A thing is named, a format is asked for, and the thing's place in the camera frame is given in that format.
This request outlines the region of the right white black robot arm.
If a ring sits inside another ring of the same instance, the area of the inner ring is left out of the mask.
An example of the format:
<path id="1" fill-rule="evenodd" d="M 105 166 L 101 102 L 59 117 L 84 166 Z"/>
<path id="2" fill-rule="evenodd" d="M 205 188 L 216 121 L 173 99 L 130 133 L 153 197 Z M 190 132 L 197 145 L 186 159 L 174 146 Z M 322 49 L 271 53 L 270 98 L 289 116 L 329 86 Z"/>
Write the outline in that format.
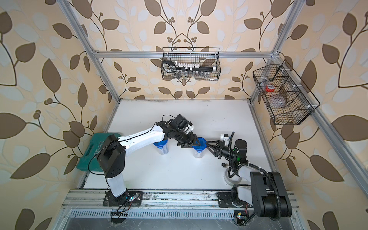
<path id="1" fill-rule="evenodd" d="M 207 149 L 218 159 L 225 158 L 228 168 L 225 181 L 232 185 L 232 202 L 236 206 L 250 205 L 255 215 L 273 221 L 292 216 L 289 200 L 281 174 L 268 172 L 247 159 L 248 144 L 243 139 L 207 142 Z"/>

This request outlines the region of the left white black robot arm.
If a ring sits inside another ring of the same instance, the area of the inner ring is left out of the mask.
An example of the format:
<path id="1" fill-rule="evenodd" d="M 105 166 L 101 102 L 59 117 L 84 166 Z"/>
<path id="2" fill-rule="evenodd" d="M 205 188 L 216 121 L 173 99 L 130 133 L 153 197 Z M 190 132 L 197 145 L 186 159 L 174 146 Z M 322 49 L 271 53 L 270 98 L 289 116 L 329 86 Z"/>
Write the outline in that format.
<path id="1" fill-rule="evenodd" d="M 123 170 L 126 157 L 156 142 L 174 139 L 180 148 L 199 147 L 200 141 L 192 132 L 192 123 L 183 120 L 156 122 L 151 128 L 142 132 L 117 138 L 110 135 L 106 138 L 102 148 L 94 156 L 103 171 L 103 175 L 110 189 L 110 193 L 123 204 L 132 202 L 124 182 Z"/>

